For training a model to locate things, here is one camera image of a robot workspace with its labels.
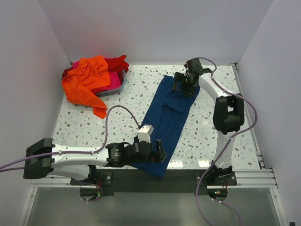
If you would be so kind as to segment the blue t-shirt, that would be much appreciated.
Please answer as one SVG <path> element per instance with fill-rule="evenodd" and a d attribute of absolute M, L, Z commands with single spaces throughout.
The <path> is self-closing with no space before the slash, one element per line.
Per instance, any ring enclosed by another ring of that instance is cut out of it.
<path fill-rule="evenodd" d="M 167 170 L 190 108 L 200 91 L 200 87 L 197 87 L 192 96 L 186 96 L 179 89 L 172 92 L 173 83 L 174 78 L 172 76 L 165 75 L 163 77 L 142 121 L 142 125 L 151 125 L 154 128 L 151 134 L 152 149 L 156 150 L 156 140 L 160 140 L 166 158 L 162 163 L 136 162 L 132 164 L 134 168 L 159 178 L 162 178 Z"/>

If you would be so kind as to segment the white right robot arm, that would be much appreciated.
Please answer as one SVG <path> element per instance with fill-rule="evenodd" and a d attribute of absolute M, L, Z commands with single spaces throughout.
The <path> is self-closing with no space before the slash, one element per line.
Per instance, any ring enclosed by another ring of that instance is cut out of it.
<path fill-rule="evenodd" d="M 240 94 L 227 90 L 214 79 L 216 64 L 213 64 L 213 70 L 204 68 L 201 59 L 188 60 L 184 64 L 186 71 L 174 74 L 172 92 L 181 90 L 186 96 L 193 96 L 197 87 L 200 87 L 214 100 L 213 124 L 218 135 L 215 157 L 208 174 L 225 177 L 232 173 L 234 134 L 240 131 L 245 122 L 244 101 Z"/>

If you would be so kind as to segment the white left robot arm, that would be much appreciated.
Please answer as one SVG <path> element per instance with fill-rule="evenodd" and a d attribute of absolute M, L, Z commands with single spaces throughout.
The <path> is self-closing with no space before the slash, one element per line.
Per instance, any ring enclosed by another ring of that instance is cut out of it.
<path fill-rule="evenodd" d="M 23 178 L 55 175 L 83 181 L 94 176 L 97 166 L 121 168 L 133 163 L 162 163 L 166 157 L 159 140 L 155 147 L 136 140 L 133 144 L 111 143 L 99 151 L 58 145 L 51 138 L 44 138 L 26 149 Z"/>

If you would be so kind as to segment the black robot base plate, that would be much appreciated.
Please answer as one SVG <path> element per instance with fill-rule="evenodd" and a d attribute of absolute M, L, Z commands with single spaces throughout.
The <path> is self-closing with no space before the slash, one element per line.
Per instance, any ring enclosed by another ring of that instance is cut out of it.
<path fill-rule="evenodd" d="M 115 193 L 195 193 L 204 169 L 168 169 L 163 178 L 138 169 L 98 169 L 103 196 Z"/>

